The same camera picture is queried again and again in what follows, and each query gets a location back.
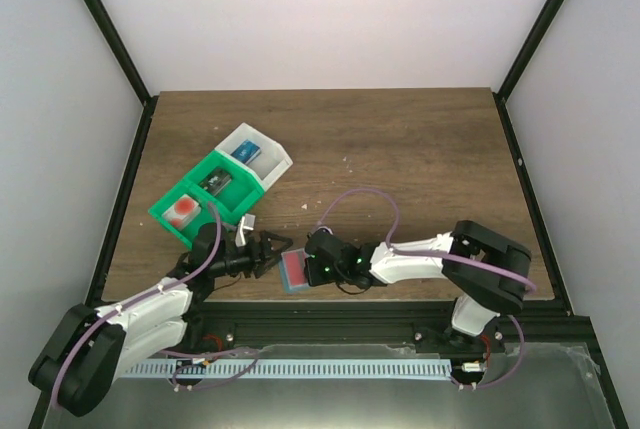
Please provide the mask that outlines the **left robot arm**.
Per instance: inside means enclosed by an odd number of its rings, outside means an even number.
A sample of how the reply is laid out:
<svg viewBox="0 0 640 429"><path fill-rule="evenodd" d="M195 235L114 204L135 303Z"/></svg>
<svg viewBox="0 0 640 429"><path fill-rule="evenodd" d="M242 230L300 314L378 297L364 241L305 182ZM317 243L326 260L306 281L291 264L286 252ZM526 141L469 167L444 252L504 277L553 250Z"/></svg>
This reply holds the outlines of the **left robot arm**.
<svg viewBox="0 0 640 429"><path fill-rule="evenodd" d="M199 306L217 279L258 279L292 245L269 231L247 236L243 244L235 238L226 227L206 223L190 251L151 288L110 305L70 308L32 364L29 383L81 417L137 363L179 345L194 349L202 326Z"/></svg>

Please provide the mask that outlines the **blue leather card holder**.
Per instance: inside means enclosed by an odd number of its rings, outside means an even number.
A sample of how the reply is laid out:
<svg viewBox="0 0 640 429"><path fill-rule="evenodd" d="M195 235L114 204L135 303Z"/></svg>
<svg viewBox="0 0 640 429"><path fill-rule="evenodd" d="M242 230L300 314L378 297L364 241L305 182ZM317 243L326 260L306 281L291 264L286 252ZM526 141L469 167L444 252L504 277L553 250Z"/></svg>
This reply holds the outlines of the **blue leather card holder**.
<svg viewBox="0 0 640 429"><path fill-rule="evenodd" d="M282 253L279 263L284 290L293 294L310 288L305 276L306 253L303 249L296 249Z"/></svg>

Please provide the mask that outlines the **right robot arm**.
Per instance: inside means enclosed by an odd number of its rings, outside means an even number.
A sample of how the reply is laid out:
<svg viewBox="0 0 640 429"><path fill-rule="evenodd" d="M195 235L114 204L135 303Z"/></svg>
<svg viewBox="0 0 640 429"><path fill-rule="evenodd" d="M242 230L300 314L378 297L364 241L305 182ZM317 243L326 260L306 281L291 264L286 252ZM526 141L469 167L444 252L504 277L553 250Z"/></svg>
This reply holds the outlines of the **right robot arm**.
<svg viewBox="0 0 640 429"><path fill-rule="evenodd" d="M348 284L367 291L409 280L448 280L462 291L451 330L470 337L499 316L519 313L524 296L536 290L529 279L531 252L470 220L431 239L359 247L321 227L308 236L304 253L304 275L312 287Z"/></svg>

